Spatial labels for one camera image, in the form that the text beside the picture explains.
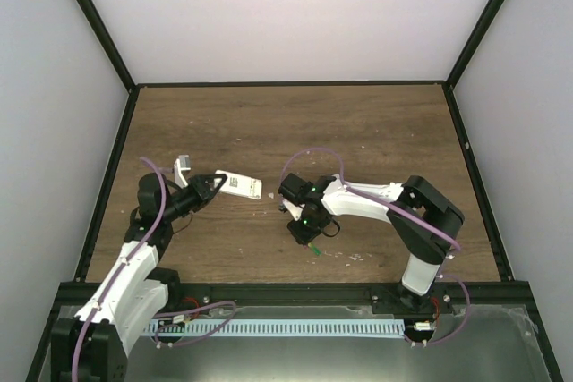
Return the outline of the white remote control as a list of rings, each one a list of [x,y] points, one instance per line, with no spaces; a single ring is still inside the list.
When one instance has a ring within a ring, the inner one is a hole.
[[[247,199],[259,200],[261,198],[262,180],[223,170],[217,170],[215,174],[223,174],[227,177],[223,185],[219,185],[219,179],[215,181],[221,193]]]

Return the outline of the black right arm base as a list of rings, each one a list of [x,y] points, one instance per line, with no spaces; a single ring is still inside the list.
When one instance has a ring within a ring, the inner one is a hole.
[[[452,313],[452,306],[443,300],[446,291],[439,284],[434,284],[429,292],[422,296],[410,292],[401,283],[375,284],[370,292],[374,313],[394,316],[430,315],[435,311],[433,299],[438,301],[440,313]]]

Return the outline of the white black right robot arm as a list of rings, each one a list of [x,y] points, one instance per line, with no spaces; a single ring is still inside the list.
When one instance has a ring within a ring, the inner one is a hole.
[[[290,214],[287,229],[300,245],[309,247],[340,216],[355,216],[392,225],[409,258],[398,289],[400,307],[416,313],[430,301],[431,287],[452,250],[465,217],[450,200],[421,176],[403,183],[351,183],[341,175],[307,182],[288,174],[278,187],[279,209]]]

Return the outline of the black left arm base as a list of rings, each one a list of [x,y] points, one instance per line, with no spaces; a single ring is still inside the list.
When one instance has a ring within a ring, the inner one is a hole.
[[[156,267],[148,275],[149,280],[159,281],[167,287],[167,303],[158,311],[158,314],[196,309],[206,306],[199,295],[194,295],[193,290],[185,287],[176,270]]]

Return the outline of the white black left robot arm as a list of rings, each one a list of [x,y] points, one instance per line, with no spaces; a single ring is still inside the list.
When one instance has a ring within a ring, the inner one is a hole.
[[[146,174],[119,255],[104,281],[71,318],[57,320],[50,339],[53,381],[122,381],[128,357],[160,311],[183,303],[177,271],[159,267],[174,235],[173,223],[205,208],[226,174],[196,174],[169,190],[163,174]]]

